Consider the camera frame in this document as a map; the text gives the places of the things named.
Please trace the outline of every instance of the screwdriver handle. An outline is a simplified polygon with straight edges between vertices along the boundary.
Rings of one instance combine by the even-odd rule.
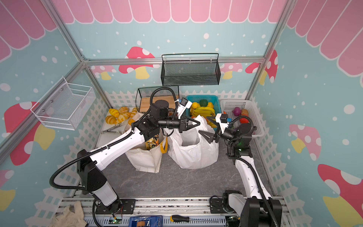
[[[180,215],[171,215],[170,220],[172,222],[189,222],[189,217],[184,217]]]

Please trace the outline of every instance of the teal plastic basket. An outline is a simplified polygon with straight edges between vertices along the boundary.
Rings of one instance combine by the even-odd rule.
[[[222,113],[221,106],[219,104],[219,100],[218,100],[218,97],[217,96],[212,96],[212,95],[198,95],[198,94],[196,94],[196,95],[187,96],[186,99],[189,100],[189,101],[191,101],[191,102],[197,102],[197,103],[199,103],[199,101],[201,99],[206,99],[206,100],[208,100],[208,102],[213,103],[214,110],[215,110],[216,114],[217,113]],[[187,109],[186,112],[185,112],[185,114],[190,117],[190,110]]]

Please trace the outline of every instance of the lemon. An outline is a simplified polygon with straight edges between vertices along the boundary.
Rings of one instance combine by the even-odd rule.
[[[192,103],[192,108],[193,109],[197,109],[198,108],[198,103],[197,102],[193,102]]]

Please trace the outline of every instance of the white plastic basket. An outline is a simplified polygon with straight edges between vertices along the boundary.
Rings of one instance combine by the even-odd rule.
[[[223,99],[220,100],[222,112],[226,112],[229,118],[235,119],[236,116],[232,113],[235,107],[248,110],[248,116],[252,119],[253,125],[256,126],[255,134],[252,137],[261,137],[264,135],[262,121],[257,114],[257,107],[250,100],[242,99]],[[240,126],[240,121],[234,123],[234,128]]]
[[[40,103],[48,93],[49,91],[30,110],[45,127],[58,129],[75,130],[96,99],[92,87],[70,84],[67,81]]]

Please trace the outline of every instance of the yellow bag handle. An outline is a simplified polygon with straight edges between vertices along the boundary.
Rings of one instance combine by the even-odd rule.
[[[161,153],[165,154],[166,152],[168,152],[168,137],[166,137],[166,141],[165,141],[165,149],[163,147],[163,142],[161,142],[160,144],[160,151]]]

